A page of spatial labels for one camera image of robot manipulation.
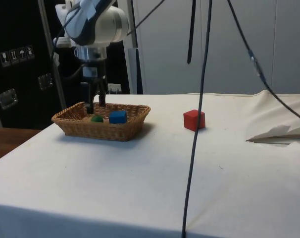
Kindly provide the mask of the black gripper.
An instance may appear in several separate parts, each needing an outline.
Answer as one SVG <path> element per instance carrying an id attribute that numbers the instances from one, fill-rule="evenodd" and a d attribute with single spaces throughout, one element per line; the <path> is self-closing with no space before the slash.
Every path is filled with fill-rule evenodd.
<path id="1" fill-rule="evenodd" d="M 100 78 L 98 82 L 98 95 L 100 107 L 105 107 L 106 102 L 106 63 L 104 60 L 86 62 L 82 65 L 82 75 L 84 78 Z M 95 88 L 94 81 L 88 82 L 87 113 L 94 113 Z"/>

